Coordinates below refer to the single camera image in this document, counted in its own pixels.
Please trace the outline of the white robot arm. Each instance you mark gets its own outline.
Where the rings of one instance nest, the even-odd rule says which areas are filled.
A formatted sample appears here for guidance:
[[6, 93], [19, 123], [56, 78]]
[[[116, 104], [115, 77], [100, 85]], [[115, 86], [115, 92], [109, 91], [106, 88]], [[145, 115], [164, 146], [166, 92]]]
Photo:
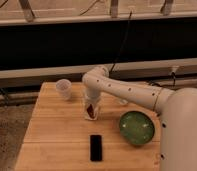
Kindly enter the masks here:
[[160, 118], [160, 171], [197, 171], [197, 88], [171, 90], [109, 77], [102, 65], [86, 72], [85, 104], [105, 92], [154, 111]]

